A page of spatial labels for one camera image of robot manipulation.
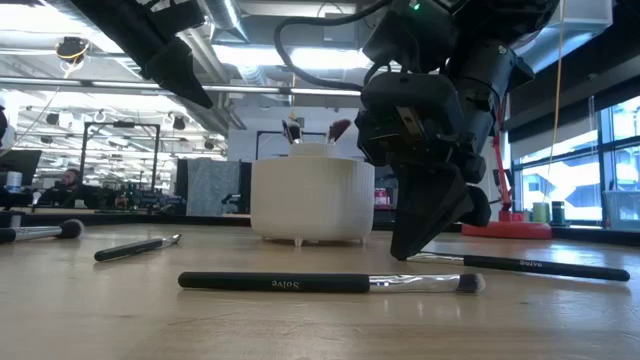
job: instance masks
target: cable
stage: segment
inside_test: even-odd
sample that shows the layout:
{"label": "cable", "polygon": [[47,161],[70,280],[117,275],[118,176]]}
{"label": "cable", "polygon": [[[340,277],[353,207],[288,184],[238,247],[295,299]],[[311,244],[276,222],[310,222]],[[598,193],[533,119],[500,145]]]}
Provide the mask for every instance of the cable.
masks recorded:
{"label": "cable", "polygon": [[458,0],[455,4],[449,7],[449,13],[455,14],[460,10],[469,0]]}
{"label": "cable", "polygon": [[336,89],[343,89],[343,90],[361,91],[362,86],[360,85],[342,82],[342,81],[331,81],[331,80],[319,79],[307,73],[306,71],[302,70],[301,68],[295,66],[293,64],[293,61],[291,61],[291,57],[289,57],[289,54],[287,53],[287,51],[284,49],[284,46],[282,45],[282,30],[284,30],[284,28],[289,25],[340,26],[340,25],[349,24],[373,14],[374,12],[382,9],[385,6],[388,6],[389,4],[391,4],[391,1],[392,0],[380,0],[375,4],[371,5],[370,7],[358,13],[340,17],[337,19],[309,18],[309,17],[302,17],[302,16],[288,18],[285,21],[283,21],[280,25],[278,25],[275,29],[273,42],[276,47],[276,51],[278,52],[278,55],[280,55],[280,57],[282,58],[282,61],[285,63],[285,65],[287,65],[287,67],[289,67],[289,69],[291,69],[291,71],[293,71],[294,74],[298,75],[302,80],[310,84],[323,86],[323,87],[336,88]]}
{"label": "cable", "polygon": [[84,47],[84,49],[82,49],[82,51],[80,51],[79,53],[73,54],[73,55],[60,55],[60,54],[58,54],[58,47],[60,47],[60,44],[56,44],[56,46],[55,46],[56,55],[61,59],[74,59],[74,60],[77,60],[76,58],[84,55],[87,52],[87,50],[89,49],[89,44],[91,44],[91,42],[87,42],[87,45]]}
{"label": "cable", "polygon": [[[324,6],[327,5],[327,4],[333,5],[336,9],[338,9],[338,11],[340,11],[340,14],[344,15],[344,11],[342,10],[342,8],[338,4],[334,3],[333,1],[325,1],[325,2],[322,3],[322,5],[320,5],[320,8],[318,9],[318,12],[316,13],[316,17],[317,18],[320,17],[320,12],[324,8]],[[364,23],[364,26],[367,27],[367,29],[369,29],[369,30],[375,29],[375,26],[369,25],[369,23],[367,22],[366,18],[362,18],[362,22]]]}
{"label": "cable", "polygon": [[338,9],[338,11],[340,11],[340,14],[344,14],[344,11],[342,11],[342,8],[338,6],[338,4],[334,3],[333,1],[325,1],[322,3],[322,5],[320,5],[320,8],[318,9],[318,13],[316,14],[316,17],[320,17],[320,12],[322,11],[322,9],[324,9],[324,6],[327,4],[331,4],[335,6],[335,8]]}
{"label": "cable", "polygon": [[[364,85],[366,86],[369,81],[371,81],[371,78],[376,74],[376,72],[378,72],[378,70],[383,67],[385,64],[380,62],[380,63],[375,63],[373,65],[371,65],[371,68],[369,69],[369,71],[367,71],[367,74],[364,76]],[[387,70],[390,71],[391,69],[391,65],[386,64],[387,65]]]}
{"label": "cable", "polygon": [[558,118],[560,114],[560,85],[562,75],[562,46],[564,45],[564,16],[567,12],[567,0],[562,1],[562,15],[560,16],[560,43],[558,44],[558,78],[556,80],[556,106],[553,122],[553,140],[551,141],[551,152],[549,154],[549,166],[547,167],[547,181],[544,183],[544,197],[542,202],[547,199],[549,186],[549,178],[551,177],[551,164],[553,163],[553,146],[556,143],[556,135],[558,133]]}

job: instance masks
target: white container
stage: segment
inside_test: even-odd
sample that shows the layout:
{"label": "white container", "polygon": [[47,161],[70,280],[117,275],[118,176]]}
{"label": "white container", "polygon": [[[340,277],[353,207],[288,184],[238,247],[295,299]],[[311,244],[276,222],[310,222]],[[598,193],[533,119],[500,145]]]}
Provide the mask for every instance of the white container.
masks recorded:
{"label": "white container", "polygon": [[22,173],[16,171],[7,172],[6,187],[10,193],[19,193],[22,191]]}
{"label": "white container", "polygon": [[338,148],[332,144],[304,143],[289,146],[289,156],[339,157]]}
{"label": "white container", "polygon": [[[253,164],[251,227],[256,233],[292,239],[296,246],[303,240],[364,240],[369,235],[375,169],[362,161],[327,157],[336,155],[334,148],[296,144],[290,157]],[[324,156],[311,156],[314,151]]]}

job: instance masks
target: desk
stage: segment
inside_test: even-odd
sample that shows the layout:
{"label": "desk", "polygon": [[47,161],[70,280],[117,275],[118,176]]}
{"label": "desk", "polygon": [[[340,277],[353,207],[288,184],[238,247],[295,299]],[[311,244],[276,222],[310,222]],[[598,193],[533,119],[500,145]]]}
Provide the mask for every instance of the desk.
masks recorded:
{"label": "desk", "polygon": [[36,208],[35,212],[32,212],[30,207],[14,207],[12,211],[22,211],[26,214],[95,214],[97,210],[92,209],[74,209],[74,208]]}
{"label": "desk", "polygon": [[[95,263],[106,247],[181,232],[164,250]],[[0,359],[637,359],[640,253],[576,242],[442,234],[429,250],[624,267],[628,283],[398,262],[388,232],[263,242],[250,228],[90,227],[82,240],[0,246]],[[479,295],[182,290],[182,271],[481,271]]]}

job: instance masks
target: silver ferrule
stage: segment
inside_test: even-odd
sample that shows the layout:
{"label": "silver ferrule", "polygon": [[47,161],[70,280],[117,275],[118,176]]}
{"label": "silver ferrule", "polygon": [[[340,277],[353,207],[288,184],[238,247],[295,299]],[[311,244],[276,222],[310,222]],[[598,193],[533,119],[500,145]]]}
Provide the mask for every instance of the silver ferrule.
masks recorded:
{"label": "silver ferrule", "polygon": [[460,275],[381,275],[369,276],[370,292],[452,292]]}
{"label": "silver ferrule", "polygon": [[178,241],[180,241],[181,237],[182,237],[182,234],[176,234],[176,235],[173,235],[173,236],[162,238],[162,246],[160,248],[165,248],[167,246],[171,246],[171,245],[177,243]]}
{"label": "silver ferrule", "polygon": [[464,265],[464,258],[462,256],[423,252],[417,253],[416,255],[408,258],[407,261],[429,262],[448,265]]}

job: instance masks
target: computer monitor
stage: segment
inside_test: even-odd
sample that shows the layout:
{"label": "computer monitor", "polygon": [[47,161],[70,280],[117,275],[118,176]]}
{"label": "computer monitor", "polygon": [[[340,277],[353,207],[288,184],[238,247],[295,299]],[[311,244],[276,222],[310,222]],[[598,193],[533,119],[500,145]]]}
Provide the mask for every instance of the computer monitor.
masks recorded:
{"label": "computer monitor", "polygon": [[22,186],[30,186],[36,173],[42,151],[40,150],[11,150],[0,158],[0,182],[7,181],[7,172],[22,173]]}

